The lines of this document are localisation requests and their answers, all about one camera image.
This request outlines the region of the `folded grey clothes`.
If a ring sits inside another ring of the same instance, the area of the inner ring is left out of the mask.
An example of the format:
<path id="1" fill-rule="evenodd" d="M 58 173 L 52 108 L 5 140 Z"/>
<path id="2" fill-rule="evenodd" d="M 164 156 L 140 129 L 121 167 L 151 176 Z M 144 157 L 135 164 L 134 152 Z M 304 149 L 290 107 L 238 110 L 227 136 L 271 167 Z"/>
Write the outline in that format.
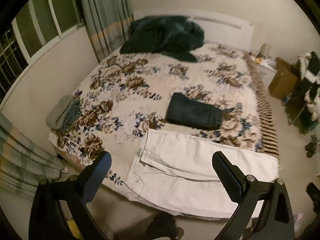
<path id="1" fill-rule="evenodd" d="M 60 133 L 68 132 L 73 122 L 81 115 L 80 106 L 79 99 L 65 95 L 47 115 L 47 126 Z"/>

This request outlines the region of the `folded dark jeans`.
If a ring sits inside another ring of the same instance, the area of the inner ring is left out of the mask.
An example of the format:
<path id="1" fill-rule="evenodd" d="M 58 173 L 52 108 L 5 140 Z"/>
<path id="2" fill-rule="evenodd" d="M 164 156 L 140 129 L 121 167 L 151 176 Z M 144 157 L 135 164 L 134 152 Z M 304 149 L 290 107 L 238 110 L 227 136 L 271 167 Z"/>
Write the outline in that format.
<path id="1" fill-rule="evenodd" d="M 232 111 L 234 107 L 221 110 L 213 105 L 189 99 L 182 93 L 174 93 L 165 119 L 171 124 L 212 131 L 219 129 L 223 115 Z"/>

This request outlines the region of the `clothes pile on chair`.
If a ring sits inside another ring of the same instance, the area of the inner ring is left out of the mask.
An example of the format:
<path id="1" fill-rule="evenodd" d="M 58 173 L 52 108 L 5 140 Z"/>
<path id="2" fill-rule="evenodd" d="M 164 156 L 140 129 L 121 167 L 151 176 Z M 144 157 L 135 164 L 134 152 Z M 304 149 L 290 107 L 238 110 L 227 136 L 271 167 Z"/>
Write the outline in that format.
<path id="1" fill-rule="evenodd" d="M 319 124 L 319 57 L 312 51 L 298 57 L 293 67 L 297 81 L 287 96 L 285 110 L 289 124 L 299 121 L 299 129 L 306 134 Z"/>

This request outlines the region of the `brown cardboard box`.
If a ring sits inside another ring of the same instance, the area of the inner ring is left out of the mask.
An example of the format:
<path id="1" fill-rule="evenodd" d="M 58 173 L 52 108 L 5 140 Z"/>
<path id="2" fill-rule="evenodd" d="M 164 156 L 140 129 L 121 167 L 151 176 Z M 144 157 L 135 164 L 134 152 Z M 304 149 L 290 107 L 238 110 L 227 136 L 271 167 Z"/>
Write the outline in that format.
<path id="1" fill-rule="evenodd" d="M 298 74 L 293 64 L 277 57 L 276 58 L 277 72 L 272 79 L 268 90 L 272 97 L 283 100 L 289 95 L 298 80 Z"/>

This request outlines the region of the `white bedside table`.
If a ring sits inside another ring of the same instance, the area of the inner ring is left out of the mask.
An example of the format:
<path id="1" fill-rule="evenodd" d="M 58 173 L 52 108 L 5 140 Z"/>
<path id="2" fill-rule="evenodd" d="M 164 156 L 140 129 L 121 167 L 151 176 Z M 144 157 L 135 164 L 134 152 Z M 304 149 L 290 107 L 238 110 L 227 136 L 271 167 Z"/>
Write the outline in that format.
<path id="1" fill-rule="evenodd" d="M 275 59 L 269 56 L 267 58 L 258 57 L 258 54 L 252 51 L 250 52 L 250 58 L 256 65 L 265 87 L 268 88 L 277 72 Z"/>

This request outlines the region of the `striped curtain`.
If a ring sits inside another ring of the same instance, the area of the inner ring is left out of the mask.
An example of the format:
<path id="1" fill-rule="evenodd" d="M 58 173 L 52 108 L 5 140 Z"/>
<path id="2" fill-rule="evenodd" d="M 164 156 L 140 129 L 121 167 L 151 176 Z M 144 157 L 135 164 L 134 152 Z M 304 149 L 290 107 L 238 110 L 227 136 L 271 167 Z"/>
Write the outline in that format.
<path id="1" fill-rule="evenodd" d="M 129 38 L 132 13 L 127 0 L 81 0 L 94 52 L 99 61 Z"/>

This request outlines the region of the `floral bed blanket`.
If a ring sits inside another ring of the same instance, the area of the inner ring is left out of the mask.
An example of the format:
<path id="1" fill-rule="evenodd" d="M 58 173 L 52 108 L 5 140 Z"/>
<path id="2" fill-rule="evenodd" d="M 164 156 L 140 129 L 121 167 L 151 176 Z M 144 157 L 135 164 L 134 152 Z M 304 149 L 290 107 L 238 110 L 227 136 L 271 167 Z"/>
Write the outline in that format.
<path id="1" fill-rule="evenodd" d="M 197 62 L 161 54 L 114 51 L 80 83 L 73 96 L 80 116 L 67 132 L 50 131 L 49 141 L 77 168 L 105 150 L 112 166 L 104 183 L 124 188 L 136 147 L 148 129 L 163 129 L 279 155 L 266 88 L 246 52 L 206 43 L 193 51 Z M 177 126 L 165 119 L 170 98 L 182 93 L 223 112 L 216 131 Z"/>

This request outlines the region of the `white headboard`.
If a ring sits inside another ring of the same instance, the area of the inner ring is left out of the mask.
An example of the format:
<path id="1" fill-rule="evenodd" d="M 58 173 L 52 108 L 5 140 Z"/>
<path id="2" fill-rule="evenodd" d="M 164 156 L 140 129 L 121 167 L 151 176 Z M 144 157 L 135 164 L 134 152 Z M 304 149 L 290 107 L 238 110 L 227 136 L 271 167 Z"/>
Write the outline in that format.
<path id="1" fill-rule="evenodd" d="M 223 44 L 240 50 L 249 50 L 254 26 L 242 19 L 217 12 L 187 9 L 136 10 L 133 19 L 146 16 L 185 16 L 204 30 L 207 42 Z"/>

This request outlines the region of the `white pants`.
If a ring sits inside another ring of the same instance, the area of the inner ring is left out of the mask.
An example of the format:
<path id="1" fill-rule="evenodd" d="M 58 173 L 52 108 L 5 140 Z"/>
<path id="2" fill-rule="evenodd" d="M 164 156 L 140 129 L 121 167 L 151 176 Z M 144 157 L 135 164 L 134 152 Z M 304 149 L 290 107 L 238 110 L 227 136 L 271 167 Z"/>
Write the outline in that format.
<path id="1" fill-rule="evenodd" d="M 177 132 L 149 129 L 135 151 L 126 186 L 138 201 L 175 215 L 229 219 L 236 210 L 212 167 L 221 151 L 259 181 L 278 177 L 278 159 Z"/>

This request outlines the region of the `dark green blanket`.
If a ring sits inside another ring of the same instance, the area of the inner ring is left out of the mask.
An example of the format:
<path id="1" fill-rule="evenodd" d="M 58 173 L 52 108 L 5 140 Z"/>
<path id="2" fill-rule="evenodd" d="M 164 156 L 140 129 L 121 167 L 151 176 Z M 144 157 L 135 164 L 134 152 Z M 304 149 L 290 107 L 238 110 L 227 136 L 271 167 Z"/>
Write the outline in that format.
<path id="1" fill-rule="evenodd" d="M 159 53 L 196 63 L 192 50 L 204 45 L 204 30 L 185 16 L 146 16 L 129 26 L 129 39 L 121 54 Z"/>

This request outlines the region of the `window frame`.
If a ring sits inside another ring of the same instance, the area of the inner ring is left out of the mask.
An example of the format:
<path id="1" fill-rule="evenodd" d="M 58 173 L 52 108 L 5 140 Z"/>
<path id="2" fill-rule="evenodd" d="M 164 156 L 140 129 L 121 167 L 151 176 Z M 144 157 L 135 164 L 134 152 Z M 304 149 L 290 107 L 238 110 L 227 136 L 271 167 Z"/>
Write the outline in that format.
<path id="1" fill-rule="evenodd" d="M 28 64 L 84 25 L 80 0 L 29 0 L 12 21 Z"/>

